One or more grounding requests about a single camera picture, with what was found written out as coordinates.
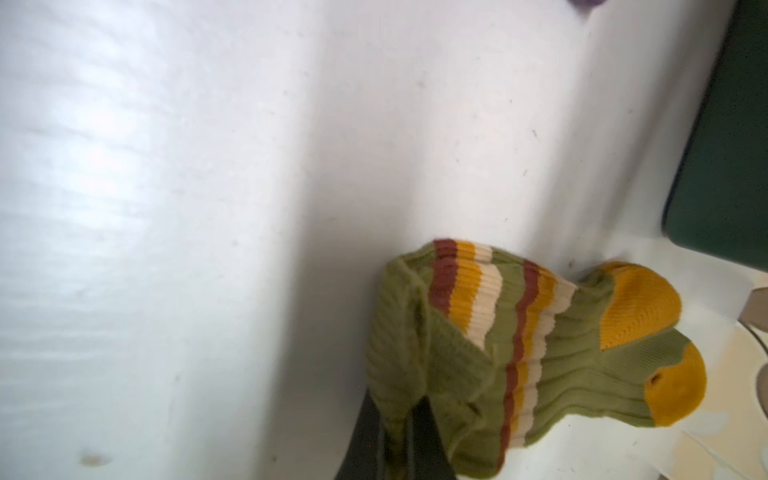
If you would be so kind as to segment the green striped sock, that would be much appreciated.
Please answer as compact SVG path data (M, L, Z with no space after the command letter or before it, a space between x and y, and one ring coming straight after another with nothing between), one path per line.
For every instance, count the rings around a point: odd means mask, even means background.
M478 479L568 415L675 424L707 386L699 350L677 329L681 311L675 288L633 263L609 261L571 281L453 239L391 260L366 352L386 470L412 476L407 429L421 402L448 465Z

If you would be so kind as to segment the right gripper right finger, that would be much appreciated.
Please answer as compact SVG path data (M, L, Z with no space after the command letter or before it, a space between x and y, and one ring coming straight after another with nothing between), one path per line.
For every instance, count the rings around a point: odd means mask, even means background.
M407 420L407 478L456 480L445 454L429 400L424 397Z

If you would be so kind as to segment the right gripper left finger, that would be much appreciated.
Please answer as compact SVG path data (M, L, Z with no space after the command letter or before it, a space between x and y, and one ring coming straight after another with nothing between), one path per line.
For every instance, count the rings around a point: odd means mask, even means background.
M370 391L363 402L335 480L384 480L386 431Z

